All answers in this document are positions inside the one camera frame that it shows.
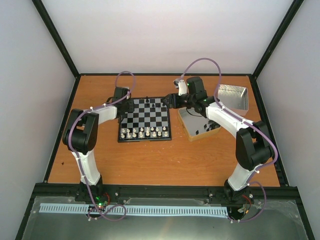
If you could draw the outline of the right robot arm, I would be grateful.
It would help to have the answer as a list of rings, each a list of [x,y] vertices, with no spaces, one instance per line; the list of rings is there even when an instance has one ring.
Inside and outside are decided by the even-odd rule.
[[[214,121],[235,138],[237,165],[224,183],[224,193],[229,202],[241,195],[250,185],[254,174],[278,159],[278,151],[271,141],[267,125],[262,121],[248,120],[227,108],[216,95],[209,96],[203,80],[190,77],[174,81],[177,93],[170,93],[162,102],[170,109],[193,108],[196,113]]]

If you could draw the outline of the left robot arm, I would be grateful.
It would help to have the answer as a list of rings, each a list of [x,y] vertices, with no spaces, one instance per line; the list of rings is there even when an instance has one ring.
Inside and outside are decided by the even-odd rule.
[[[104,188],[98,171],[94,148],[98,139],[98,127],[107,121],[120,119],[133,109],[131,90],[116,87],[112,97],[98,107],[87,110],[73,109],[62,135],[62,142],[74,156],[80,172],[80,190],[92,201],[103,198]]]

